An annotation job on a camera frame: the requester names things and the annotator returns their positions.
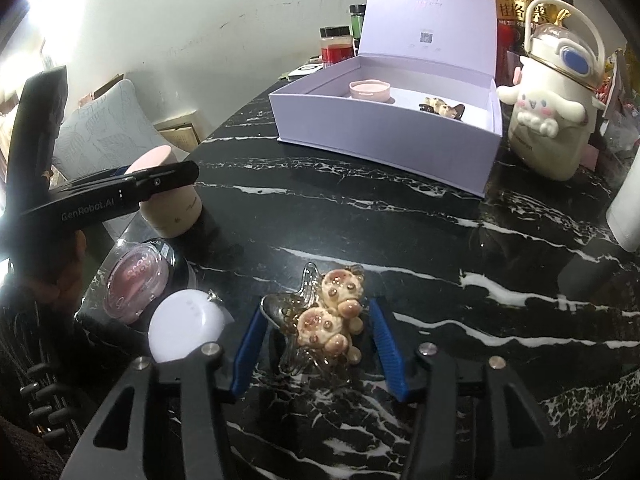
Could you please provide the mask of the white cinnamoroll water bottle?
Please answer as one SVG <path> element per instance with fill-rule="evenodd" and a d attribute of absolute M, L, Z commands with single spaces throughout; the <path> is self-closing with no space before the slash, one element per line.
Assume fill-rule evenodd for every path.
<path fill-rule="evenodd" d="M 535 26 L 534 14 L 546 6 L 582 22 L 596 45 L 555 22 Z M 574 176 L 604 107 L 596 96 L 605 70 L 604 42 L 597 26 L 571 4 L 533 0 L 525 11 L 523 47 L 513 84 L 497 88 L 501 103 L 512 107 L 509 145 L 537 174 L 566 181 Z"/>

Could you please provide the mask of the white round case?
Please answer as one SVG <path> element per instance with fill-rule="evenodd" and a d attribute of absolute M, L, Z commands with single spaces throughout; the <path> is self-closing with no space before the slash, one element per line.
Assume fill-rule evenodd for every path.
<path fill-rule="evenodd" d="M 183 359 L 202 344 L 217 342 L 233 322 L 231 313 L 212 292 L 173 292 L 152 315 L 148 331 L 151 356 L 157 363 Z"/>

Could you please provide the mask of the red spice jar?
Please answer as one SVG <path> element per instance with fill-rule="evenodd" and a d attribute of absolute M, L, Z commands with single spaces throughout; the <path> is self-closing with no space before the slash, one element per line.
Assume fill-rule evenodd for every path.
<path fill-rule="evenodd" d="M 324 66 L 330 66 L 355 56 L 350 28 L 324 26 L 320 32 L 320 55 Z"/>

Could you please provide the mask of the white paper roll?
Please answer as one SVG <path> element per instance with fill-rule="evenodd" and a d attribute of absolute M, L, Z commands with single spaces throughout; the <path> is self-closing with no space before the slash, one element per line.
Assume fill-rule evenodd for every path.
<path fill-rule="evenodd" d="M 617 243 L 626 252 L 640 245 L 640 154 L 637 153 L 620 190 L 605 214 Z"/>

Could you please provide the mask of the clear bear hair clip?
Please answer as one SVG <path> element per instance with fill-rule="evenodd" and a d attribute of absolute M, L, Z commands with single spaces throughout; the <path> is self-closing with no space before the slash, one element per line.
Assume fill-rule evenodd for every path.
<path fill-rule="evenodd" d="M 364 329 L 363 282 L 361 266 L 322 273 L 310 262 L 296 292 L 262 297 L 260 312 L 277 332 L 271 355 L 280 373 L 334 388 L 349 383 L 350 370 L 362 359 L 354 339 Z"/>

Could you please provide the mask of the dark bear hair clip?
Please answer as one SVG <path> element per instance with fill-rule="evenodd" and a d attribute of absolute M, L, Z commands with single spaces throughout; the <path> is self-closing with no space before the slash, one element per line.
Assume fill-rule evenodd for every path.
<path fill-rule="evenodd" d="M 465 105 L 460 103 L 451 106 L 439 98 L 426 98 L 423 103 L 419 104 L 419 110 L 454 120 L 460 120 L 465 111 Z"/>

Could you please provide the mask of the open lavender gift box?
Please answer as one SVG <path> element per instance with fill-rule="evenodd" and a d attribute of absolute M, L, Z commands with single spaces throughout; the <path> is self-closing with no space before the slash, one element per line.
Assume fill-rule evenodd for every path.
<path fill-rule="evenodd" d="M 279 139 L 379 162 L 481 196 L 502 139 L 496 0 L 367 0 L 359 52 L 270 94 Z M 392 85 L 393 103 L 349 84 Z M 422 112 L 464 104 L 460 120 Z"/>

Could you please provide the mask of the grey leaf pattern cushion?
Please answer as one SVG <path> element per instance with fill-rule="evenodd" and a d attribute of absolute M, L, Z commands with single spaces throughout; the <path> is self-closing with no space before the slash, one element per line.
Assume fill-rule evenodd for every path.
<path fill-rule="evenodd" d="M 145 116 L 134 84 L 124 79 L 63 122 L 53 166 L 67 180 L 127 167 L 167 140 Z"/>

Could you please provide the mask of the green jar black lid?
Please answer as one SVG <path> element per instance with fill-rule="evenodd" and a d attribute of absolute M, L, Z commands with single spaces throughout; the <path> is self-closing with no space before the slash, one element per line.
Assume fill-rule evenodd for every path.
<path fill-rule="evenodd" d="M 358 53 L 363 29 L 366 6 L 364 4 L 351 4 L 349 6 L 350 29 L 352 30 L 352 43 L 354 51 Z"/>

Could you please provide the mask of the white card tin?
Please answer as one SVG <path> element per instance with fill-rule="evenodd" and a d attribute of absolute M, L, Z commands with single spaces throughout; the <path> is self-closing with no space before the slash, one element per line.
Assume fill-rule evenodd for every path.
<path fill-rule="evenodd" d="M 318 71 L 322 70 L 322 68 L 323 68 L 322 63 L 304 64 L 304 65 L 298 66 L 295 70 L 291 70 L 286 75 L 286 78 L 288 78 L 288 80 L 299 79 L 307 75 L 318 73 Z"/>

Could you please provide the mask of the pink blush compact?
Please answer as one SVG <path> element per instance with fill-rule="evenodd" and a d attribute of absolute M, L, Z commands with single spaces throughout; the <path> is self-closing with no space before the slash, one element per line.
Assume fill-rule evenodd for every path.
<path fill-rule="evenodd" d="M 105 313 L 126 325 L 148 318 L 160 302 L 181 289 L 194 288 L 190 264 L 166 240 L 133 244 L 107 275 Z"/>

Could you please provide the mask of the pink round lidded jar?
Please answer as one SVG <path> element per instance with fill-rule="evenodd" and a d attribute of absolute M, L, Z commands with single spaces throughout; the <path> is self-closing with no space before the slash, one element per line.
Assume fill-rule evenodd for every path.
<path fill-rule="evenodd" d="M 378 79 L 363 79 L 352 81 L 349 86 L 349 95 L 354 100 L 393 103 L 390 92 L 392 85 Z"/>

